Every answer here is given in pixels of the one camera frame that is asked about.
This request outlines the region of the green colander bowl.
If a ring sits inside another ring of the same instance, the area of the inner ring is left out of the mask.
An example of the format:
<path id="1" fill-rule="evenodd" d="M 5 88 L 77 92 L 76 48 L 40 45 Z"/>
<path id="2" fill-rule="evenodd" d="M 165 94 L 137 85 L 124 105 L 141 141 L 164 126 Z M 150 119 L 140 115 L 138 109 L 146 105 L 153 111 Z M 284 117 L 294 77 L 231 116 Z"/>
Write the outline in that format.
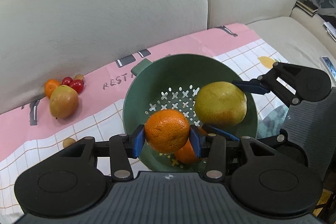
<path id="1" fill-rule="evenodd" d="M 153 63 L 142 60 L 132 68 L 133 82 L 127 91 L 123 105 L 123 127 L 131 135 L 157 111 L 174 109 L 182 113 L 189 124 L 202 126 L 194 112 L 194 102 L 200 88 L 218 81 L 242 81 L 228 66 L 201 55 L 180 54 L 167 56 Z M 247 94 L 247 114 L 235 127 L 225 130 L 236 137 L 256 138 L 258 116 L 251 94 Z M 207 159 L 185 165 L 174 154 L 160 154 L 146 142 L 140 161 L 154 172 L 203 172 Z"/>

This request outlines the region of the striped teal clothing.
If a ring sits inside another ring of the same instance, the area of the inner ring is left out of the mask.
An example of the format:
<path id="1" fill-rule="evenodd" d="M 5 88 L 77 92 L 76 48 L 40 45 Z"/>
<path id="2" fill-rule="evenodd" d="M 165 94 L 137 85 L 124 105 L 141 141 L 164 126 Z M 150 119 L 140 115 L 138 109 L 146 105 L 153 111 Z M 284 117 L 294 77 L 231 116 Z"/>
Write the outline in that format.
<path id="1" fill-rule="evenodd" d="M 257 138 L 268 138 L 278 135 L 284 123 L 288 107 L 281 105 L 272 110 L 263 120 L 260 120 L 257 128 Z"/>

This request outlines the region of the beige sofa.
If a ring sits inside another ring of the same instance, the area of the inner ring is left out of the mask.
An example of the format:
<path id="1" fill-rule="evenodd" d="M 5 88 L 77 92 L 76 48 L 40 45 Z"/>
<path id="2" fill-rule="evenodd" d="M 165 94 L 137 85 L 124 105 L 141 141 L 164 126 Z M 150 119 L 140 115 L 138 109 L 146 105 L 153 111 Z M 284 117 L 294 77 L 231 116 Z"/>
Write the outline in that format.
<path id="1" fill-rule="evenodd" d="M 1 112 L 40 98 L 50 78 L 208 28 L 250 26 L 288 61 L 322 67 L 335 42 L 297 0 L 1 0 Z"/>

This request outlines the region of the orange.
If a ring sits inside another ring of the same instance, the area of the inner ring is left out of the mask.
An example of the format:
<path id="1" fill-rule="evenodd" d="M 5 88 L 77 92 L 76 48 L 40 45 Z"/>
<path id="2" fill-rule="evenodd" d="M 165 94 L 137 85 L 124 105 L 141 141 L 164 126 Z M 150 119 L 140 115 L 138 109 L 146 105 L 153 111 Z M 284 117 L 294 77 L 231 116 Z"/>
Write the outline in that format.
<path id="1" fill-rule="evenodd" d="M 160 110 L 145 123 L 145 137 L 150 147 L 159 153 L 173 153 L 189 138 L 190 125 L 177 110 Z"/>
<path id="2" fill-rule="evenodd" d="M 175 158 L 183 164 L 194 164 L 200 159 L 195 155 L 190 140 L 186 144 L 174 153 Z"/>
<path id="3" fill-rule="evenodd" d="M 44 93 L 47 98 L 50 98 L 54 90 L 59 87 L 61 83 L 56 79 L 49 79 L 44 85 Z"/>

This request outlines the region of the red cherry tomato front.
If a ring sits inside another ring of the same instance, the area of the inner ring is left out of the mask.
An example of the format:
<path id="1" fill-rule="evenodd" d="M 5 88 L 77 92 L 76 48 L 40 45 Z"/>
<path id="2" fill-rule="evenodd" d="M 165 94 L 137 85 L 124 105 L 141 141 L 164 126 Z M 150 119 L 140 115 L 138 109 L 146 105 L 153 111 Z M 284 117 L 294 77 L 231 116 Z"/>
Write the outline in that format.
<path id="1" fill-rule="evenodd" d="M 76 79 L 69 84 L 69 87 L 71 87 L 78 94 L 80 94 L 84 90 L 84 82 L 81 79 Z"/>

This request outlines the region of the small brown fruit by sofa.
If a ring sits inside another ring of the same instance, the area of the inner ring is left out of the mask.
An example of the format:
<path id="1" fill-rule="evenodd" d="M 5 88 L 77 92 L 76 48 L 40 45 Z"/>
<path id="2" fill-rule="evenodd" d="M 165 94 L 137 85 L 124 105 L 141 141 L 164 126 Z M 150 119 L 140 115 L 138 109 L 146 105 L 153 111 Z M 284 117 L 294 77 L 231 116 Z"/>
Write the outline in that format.
<path id="1" fill-rule="evenodd" d="M 82 74 L 78 74 L 78 75 L 76 75 L 76 76 L 73 78 L 73 80 L 82 80 L 82 81 L 84 81 L 84 76 L 83 76 Z"/>

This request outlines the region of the pink and white tablecloth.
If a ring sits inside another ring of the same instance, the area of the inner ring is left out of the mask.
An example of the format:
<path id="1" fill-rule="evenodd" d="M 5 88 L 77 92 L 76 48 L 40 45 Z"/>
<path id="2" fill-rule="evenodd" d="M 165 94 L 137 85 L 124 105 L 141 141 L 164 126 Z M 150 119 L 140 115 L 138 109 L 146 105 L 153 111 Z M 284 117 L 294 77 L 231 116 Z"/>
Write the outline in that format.
<path id="1" fill-rule="evenodd" d="M 79 106 L 67 119 L 50 114 L 49 100 L 21 106 L 1 115 L 1 223 L 12 223 L 22 210 L 14 194 L 17 177 L 27 168 L 59 152 L 66 138 L 93 136 L 108 140 L 123 132 L 123 101 L 133 81 L 132 67 L 143 59 L 192 53 L 211 57 L 250 80 L 285 57 L 242 24 L 227 31 L 213 28 L 174 39 L 110 63 L 84 77 Z"/>

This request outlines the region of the small brown longan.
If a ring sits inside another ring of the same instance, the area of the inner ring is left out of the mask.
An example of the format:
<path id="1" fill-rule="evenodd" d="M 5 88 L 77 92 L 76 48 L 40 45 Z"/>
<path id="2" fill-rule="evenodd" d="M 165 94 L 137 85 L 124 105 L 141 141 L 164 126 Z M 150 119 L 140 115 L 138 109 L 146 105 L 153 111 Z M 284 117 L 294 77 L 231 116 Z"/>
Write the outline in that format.
<path id="1" fill-rule="evenodd" d="M 73 139 L 73 138 L 66 138 L 62 142 L 63 148 L 69 147 L 70 145 L 72 145 L 75 142 L 76 142 L 76 140 Z"/>

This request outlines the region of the red cherry tomato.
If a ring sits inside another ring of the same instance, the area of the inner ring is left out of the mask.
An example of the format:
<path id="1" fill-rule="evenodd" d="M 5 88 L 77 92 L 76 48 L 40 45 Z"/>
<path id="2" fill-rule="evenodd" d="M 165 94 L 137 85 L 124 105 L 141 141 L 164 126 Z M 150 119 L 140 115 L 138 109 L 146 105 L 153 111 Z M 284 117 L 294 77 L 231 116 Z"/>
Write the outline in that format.
<path id="1" fill-rule="evenodd" d="M 80 94 L 84 90 L 84 82 L 81 79 L 76 79 L 69 84 L 69 87 L 71 87 L 78 94 Z"/>
<path id="2" fill-rule="evenodd" d="M 71 77 L 64 77 L 62 80 L 62 85 L 69 86 L 72 83 L 73 79 Z"/>

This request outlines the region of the yellow-green pear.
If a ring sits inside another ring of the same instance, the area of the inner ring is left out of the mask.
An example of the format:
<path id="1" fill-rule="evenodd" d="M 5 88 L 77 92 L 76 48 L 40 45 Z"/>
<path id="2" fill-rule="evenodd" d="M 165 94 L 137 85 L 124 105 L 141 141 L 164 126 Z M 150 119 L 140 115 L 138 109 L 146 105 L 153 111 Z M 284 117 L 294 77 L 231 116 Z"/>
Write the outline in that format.
<path id="1" fill-rule="evenodd" d="M 229 128 L 244 120 L 247 113 L 247 98 L 232 83 L 214 82 L 198 91 L 194 111 L 204 124 Z"/>

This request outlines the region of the red cherry tomato back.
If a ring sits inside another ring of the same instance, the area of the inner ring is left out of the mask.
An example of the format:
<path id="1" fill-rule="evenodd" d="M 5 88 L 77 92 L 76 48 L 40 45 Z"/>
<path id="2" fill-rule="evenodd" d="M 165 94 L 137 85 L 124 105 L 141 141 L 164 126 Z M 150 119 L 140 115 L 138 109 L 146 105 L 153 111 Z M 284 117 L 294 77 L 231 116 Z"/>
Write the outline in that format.
<path id="1" fill-rule="evenodd" d="M 64 77 L 62 80 L 62 85 L 69 86 L 72 83 L 73 79 L 71 77 Z"/>

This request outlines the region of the stack of books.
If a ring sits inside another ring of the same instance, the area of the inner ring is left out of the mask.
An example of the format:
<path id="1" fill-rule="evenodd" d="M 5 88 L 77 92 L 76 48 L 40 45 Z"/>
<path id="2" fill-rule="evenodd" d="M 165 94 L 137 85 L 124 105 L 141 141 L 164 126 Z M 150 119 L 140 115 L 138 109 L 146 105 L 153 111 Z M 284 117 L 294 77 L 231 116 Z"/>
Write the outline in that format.
<path id="1" fill-rule="evenodd" d="M 319 9 L 318 6 L 316 6 L 313 2 L 309 0 L 297 0 L 295 5 L 305 11 L 310 16 L 314 16 Z"/>

